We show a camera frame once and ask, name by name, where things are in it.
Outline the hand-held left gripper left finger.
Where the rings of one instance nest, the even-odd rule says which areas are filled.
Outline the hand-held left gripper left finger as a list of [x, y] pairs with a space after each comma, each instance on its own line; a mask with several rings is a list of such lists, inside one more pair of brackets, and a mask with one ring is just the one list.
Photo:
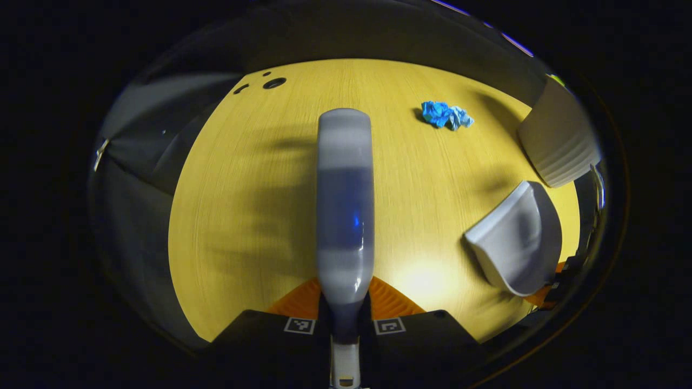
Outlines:
[[330, 383], [328, 313], [321, 287], [305, 281], [267, 312], [245, 310], [208, 347], [215, 386], [327, 386]]

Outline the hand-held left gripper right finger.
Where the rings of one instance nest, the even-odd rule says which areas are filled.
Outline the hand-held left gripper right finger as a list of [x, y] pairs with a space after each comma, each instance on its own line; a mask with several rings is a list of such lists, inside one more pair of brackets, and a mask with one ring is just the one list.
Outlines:
[[361, 309], [364, 386], [464, 386], [482, 346], [446, 310], [426, 312], [373, 278]]

